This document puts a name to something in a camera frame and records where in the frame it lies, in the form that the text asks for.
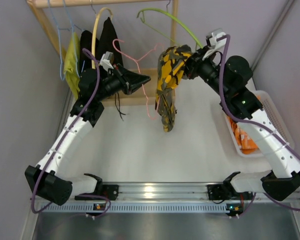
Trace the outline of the camouflage trousers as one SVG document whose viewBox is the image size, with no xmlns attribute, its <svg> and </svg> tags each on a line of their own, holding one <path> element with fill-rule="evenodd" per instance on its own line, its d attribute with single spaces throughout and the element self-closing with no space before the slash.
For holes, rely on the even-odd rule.
<svg viewBox="0 0 300 240">
<path fill-rule="evenodd" d="M 191 47 L 184 44 L 167 48 L 158 58 L 155 109 L 161 117 L 166 133 L 174 128 L 177 114 L 173 91 L 179 86 L 185 72 L 186 61 L 192 54 Z"/>
</svg>

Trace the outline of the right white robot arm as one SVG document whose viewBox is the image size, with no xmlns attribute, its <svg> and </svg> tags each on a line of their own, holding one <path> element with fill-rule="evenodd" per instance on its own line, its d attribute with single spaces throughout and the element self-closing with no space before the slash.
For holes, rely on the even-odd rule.
<svg viewBox="0 0 300 240">
<path fill-rule="evenodd" d="M 234 55 L 225 63 L 215 64 L 214 56 L 208 54 L 208 47 L 194 52 L 186 62 L 186 77 L 200 77 L 220 96 L 223 111 L 254 141 L 271 167 L 265 172 L 234 172 L 223 183 L 237 193 L 264 193 L 281 202 L 300 187 L 300 156 L 246 87 L 253 76 L 248 61 Z"/>
</svg>

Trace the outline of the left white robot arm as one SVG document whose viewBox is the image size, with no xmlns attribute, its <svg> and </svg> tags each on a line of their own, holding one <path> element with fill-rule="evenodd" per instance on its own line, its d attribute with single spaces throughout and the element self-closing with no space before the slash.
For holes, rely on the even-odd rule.
<svg viewBox="0 0 300 240">
<path fill-rule="evenodd" d="M 82 177 L 62 179 L 62 170 L 83 138 L 94 128 L 104 111 L 102 101 L 123 92 L 131 95 L 151 80 L 115 64 L 100 78 L 99 68 L 86 68 L 79 76 L 79 96 L 74 103 L 66 124 L 47 154 L 36 164 L 29 165 L 24 174 L 34 197 L 39 196 L 62 206 L 69 198 L 90 193 L 100 193 L 102 179 L 85 173 Z"/>
</svg>

